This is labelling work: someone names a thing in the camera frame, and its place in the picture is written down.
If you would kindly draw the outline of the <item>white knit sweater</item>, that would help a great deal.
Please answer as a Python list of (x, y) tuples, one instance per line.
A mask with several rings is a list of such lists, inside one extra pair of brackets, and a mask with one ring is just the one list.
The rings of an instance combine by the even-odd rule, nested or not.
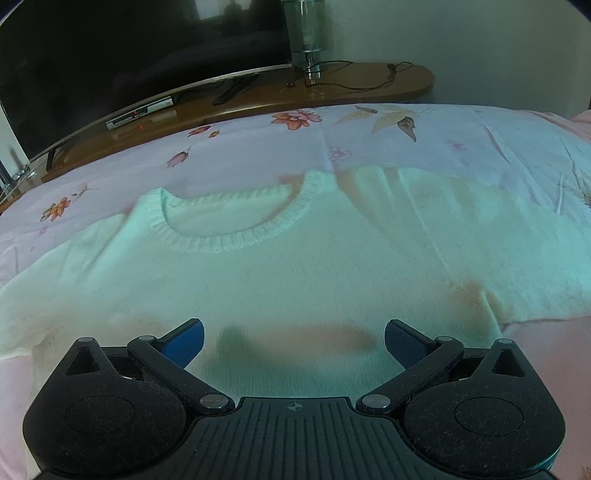
[(387, 381), (398, 318), (487, 346), (504, 324), (590, 311), (590, 230), (503, 191), (409, 168), (311, 171), (180, 199), (163, 189), (47, 252), (1, 290), (1, 354), (41, 384), (70, 344), (190, 318), (190, 369), (233, 397), (359, 396)]

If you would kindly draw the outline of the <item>pink floral bed sheet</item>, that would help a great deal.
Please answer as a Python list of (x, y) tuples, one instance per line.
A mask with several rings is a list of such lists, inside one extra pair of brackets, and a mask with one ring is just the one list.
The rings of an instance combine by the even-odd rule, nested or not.
[[(294, 183), (311, 171), (415, 169), (503, 191), (590, 230), (590, 125), (585, 116), (484, 106), (321, 107), (201, 125), (108, 155), (30, 190), (1, 217), (1, 290), (92, 224), (163, 189), (180, 199)], [(556, 465), (590, 475), (590, 311), (504, 324), (567, 419)], [(41, 384), (30, 352), (1, 354), (1, 475), (30, 479), (24, 413)]]

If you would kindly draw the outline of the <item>brown wooden TV cabinet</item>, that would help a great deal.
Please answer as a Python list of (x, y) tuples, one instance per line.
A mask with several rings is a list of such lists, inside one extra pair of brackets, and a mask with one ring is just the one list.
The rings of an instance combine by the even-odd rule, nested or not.
[(294, 67), (180, 91), (174, 105), (119, 128), (101, 123), (52, 147), (29, 169), (42, 183), (105, 156), (181, 130), (252, 115), (353, 103), (404, 103), (433, 91), (435, 74), (412, 62), (325, 61), (310, 80)]

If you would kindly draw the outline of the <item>large black curved television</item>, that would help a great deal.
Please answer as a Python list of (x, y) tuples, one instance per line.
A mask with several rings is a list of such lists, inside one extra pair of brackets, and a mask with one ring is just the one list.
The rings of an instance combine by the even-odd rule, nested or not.
[(280, 1), (23, 1), (1, 24), (1, 105), (33, 159), (152, 97), (290, 61)]

